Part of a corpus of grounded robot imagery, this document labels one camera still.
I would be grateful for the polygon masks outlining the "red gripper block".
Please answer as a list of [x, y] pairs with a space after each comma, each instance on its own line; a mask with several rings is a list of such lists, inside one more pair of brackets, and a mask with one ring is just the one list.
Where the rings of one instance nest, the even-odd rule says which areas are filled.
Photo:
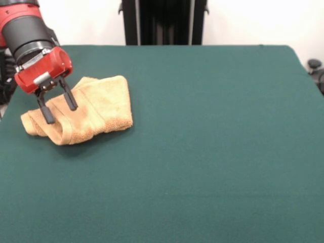
[[38, 106], [47, 124], [54, 124], [55, 119], [50, 109], [45, 104], [43, 90], [38, 90], [45, 86], [45, 81], [55, 79], [59, 76], [59, 84], [64, 90], [64, 98], [71, 111], [77, 110], [77, 103], [73, 93], [65, 81], [64, 77], [73, 72], [73, 65], [69, 55], [61, 48], [44, 49], [28, 62], [17, 67], [14, 79], [17, 85], [26, 93], [35, 92]]

